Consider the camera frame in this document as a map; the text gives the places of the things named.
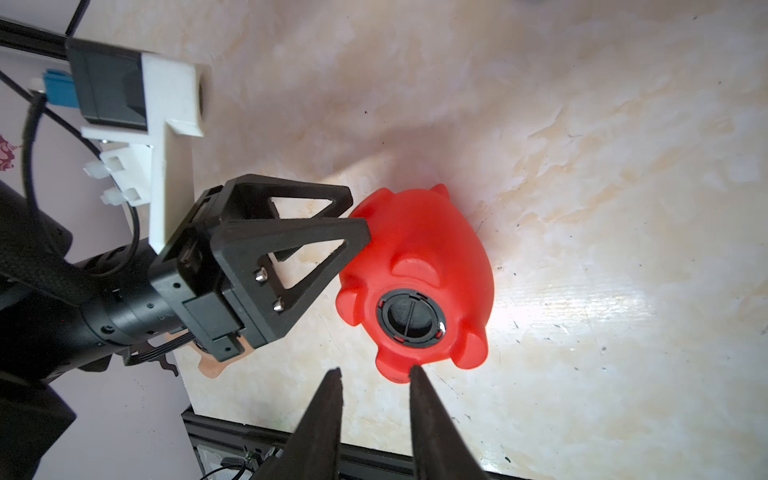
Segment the black plug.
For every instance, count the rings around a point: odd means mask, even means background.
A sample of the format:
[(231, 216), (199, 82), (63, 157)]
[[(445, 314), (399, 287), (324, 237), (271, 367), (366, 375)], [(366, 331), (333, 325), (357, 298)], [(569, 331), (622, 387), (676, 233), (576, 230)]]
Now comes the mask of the black plug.
[(394, 342), (411, 349), (438, 344), (447, 333), (447, 322), (439, 305), (412, 289), (392, 290), (378, 301), (379, 327)]

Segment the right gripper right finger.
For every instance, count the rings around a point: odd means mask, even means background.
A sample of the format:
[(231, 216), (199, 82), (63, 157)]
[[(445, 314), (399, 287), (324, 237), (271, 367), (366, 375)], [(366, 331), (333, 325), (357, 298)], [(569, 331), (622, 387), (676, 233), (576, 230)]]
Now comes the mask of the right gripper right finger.
[(416, 479), (487, 479), (425, 371), (410, 373), (410, 425)]

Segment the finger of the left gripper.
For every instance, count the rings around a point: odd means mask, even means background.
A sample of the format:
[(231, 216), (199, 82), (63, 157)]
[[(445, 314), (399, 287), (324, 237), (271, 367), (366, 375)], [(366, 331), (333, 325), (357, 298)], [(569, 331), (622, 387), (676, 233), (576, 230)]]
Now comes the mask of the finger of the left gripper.
[(211, 248), (258, 349), (283, 338), (369, 242), (363, 219), (240, 220), (217, 230)]
[(273, 198), (327, 200), (329, 204), (313, 218), (338, 218), (353, 205), (351, 190), (346, 186), (300, 182), (276, 177), (248, 174), (227, 183), (231, 187), (224, 220), (280, 220)]

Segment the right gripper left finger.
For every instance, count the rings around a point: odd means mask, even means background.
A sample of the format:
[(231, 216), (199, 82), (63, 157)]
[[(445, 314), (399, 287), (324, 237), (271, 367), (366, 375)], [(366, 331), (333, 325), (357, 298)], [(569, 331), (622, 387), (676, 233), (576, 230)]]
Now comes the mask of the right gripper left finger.
[(254, 479), (338, 479), (342, 411), (342, 374), (335, 368), (324, 376), (282, 454), (270, 457)]

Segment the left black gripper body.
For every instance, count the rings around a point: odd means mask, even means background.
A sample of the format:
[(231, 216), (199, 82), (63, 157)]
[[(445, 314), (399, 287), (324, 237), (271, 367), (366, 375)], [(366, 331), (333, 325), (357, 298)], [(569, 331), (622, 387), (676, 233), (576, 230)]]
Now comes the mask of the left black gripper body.
[(269, 225), (269, 183), (210, 188), (150, 267), (152, 286), (218, 361), (270, 341)]

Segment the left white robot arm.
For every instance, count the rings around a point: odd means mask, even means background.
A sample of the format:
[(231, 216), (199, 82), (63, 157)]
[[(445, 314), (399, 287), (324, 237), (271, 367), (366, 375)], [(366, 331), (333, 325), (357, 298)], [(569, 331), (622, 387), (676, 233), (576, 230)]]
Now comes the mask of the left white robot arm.
[(369, 243), (352, 202), (344, 186), (244, 175), (205, 191), (160, 252), (141, 241), (71, 265), (3, 187), (2, 477), (33, 477), (75, 420), (51, 388), (70, 370), (192, 342), (224, 362), (283, 338)]

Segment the red piggy bank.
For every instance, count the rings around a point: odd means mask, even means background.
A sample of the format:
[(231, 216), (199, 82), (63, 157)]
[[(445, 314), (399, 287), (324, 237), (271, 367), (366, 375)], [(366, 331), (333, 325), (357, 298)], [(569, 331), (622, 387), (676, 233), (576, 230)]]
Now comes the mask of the red piggy bank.
[[(394, 383), (409, 382), (415, 365), (451, 360), (461, 369), (488, 356), (486, 326), (494, 303), (493, 269), (476, 234), (447, 187), (394, 193), (381, 188), (352, 213), (366, 221), (371, 241), (340, 274), (340, 317), (362, 326), (377, 347), (375, 365)], [(447, 333), (436, 345), (411, 349), (379, 327), (376, 307), (386, 293), (412, 289), (434, 300)]]

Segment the peach piggy bank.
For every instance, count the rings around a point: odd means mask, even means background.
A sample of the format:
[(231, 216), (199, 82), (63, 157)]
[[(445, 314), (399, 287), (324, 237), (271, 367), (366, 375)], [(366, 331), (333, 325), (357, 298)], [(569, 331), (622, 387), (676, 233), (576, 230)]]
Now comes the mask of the peach piggy bank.
[(177, 348), (173, 352), (174, 361), (180, 373), (193, 369), (208, 379), (215, 379), (228, 366), (245, 359), (254, 352), (254, 348), (243, 337), (238, 337), (237, 341), (241, 344), (243, 351), (224, 361), (217, 360), (212, 354), (205, 351), (196, 340)]

